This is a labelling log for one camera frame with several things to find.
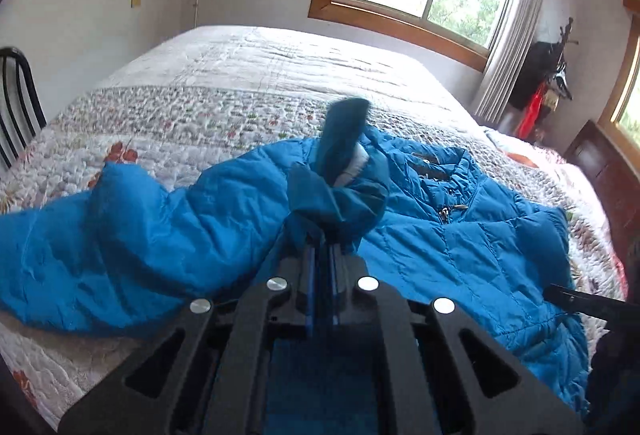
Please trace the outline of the blue puffer jacket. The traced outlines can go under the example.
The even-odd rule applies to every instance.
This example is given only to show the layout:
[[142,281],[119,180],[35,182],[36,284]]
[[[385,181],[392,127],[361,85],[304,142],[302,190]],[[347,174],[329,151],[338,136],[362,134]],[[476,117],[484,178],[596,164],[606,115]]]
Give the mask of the blue puffer jacket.
[[320,138],[256,148],[188,187],[111,162],[89,190],[4,215],[2,311],[45,330],[148,337],[190,299],[233,299],[325,239],[406,299],[449,297],[585,412],[585,329],[544,299],[572,282],[564,210],[366,113],[361,99],[339,102]]

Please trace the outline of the dark wooden cabinet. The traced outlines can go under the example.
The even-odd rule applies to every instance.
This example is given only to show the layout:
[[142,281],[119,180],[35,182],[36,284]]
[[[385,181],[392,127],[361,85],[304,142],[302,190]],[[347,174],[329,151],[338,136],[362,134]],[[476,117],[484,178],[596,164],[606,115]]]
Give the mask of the dark wooden cabinet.
[[627,271],[628,253],[639,238],[639,175],[593,121],[587,121],[564,154],[589,180],[602,204],[614,250]]

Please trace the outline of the red hanging garment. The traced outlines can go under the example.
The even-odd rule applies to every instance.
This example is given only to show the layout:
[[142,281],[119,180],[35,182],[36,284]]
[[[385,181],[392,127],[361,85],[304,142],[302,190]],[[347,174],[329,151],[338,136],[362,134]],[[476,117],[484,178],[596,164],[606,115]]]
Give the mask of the red hanging garment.
[[543,80],[537,87],[532,98],[529,99],[529,103],[524,110],[520,124],[515,131],[515,136],[518,139],[525,140],[532,132],[535,123],[537,121],[540,108],[544,102],[544,96],[546,95],[548,84]]

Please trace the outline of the black coat rack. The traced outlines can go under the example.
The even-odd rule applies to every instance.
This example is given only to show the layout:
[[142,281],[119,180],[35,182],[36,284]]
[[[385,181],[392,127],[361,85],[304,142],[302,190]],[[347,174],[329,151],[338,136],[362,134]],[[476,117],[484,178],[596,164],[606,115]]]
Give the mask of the black coat rack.
[[569,17],[567,24],[560,27],[560,39],[557,42],[536,40],[530,45],[509,98],[510,106],[523,111],[540,84],[554,91],[561,99],[573,99],[567,86],[564,54],[568,44],[578,45],[577,40],[570,38],[573,26],[574,19]]

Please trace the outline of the floral quilted bedspread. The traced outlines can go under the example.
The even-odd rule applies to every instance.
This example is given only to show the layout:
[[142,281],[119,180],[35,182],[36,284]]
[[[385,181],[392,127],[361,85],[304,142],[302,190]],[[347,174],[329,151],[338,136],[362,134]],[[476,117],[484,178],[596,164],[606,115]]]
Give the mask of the floral quilted bedspread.
[[624,299],[627,278],[603,200],[559,153],[480,126],[424,66],[346,40],[278,28],[208,26],[150,50],[75,99],[16,160],[1,164],[1,210],[86,190],[108,158],[138,164],[169,189],[263,144],[312,137],[328,104],[372,102],[372,124],[461,147],[492,179],[567,211],[576,288]]

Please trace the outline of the grey window curtain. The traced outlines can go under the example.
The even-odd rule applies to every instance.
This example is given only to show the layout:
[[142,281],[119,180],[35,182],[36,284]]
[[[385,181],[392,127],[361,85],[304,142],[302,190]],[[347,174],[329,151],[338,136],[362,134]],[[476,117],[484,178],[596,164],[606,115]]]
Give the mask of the grey window curtain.
[[471,104],[472,115],[496,124],[512,94],[533,43],[543,0],[506,0],[503,19]]

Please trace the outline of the black metal chair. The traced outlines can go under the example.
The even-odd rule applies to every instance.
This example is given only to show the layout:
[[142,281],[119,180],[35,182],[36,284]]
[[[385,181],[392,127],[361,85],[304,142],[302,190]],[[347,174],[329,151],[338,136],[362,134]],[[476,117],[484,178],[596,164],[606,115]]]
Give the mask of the black metal chair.
[[1,167],[11,168],[46,125],[26,56],[16,47],[2,47]]

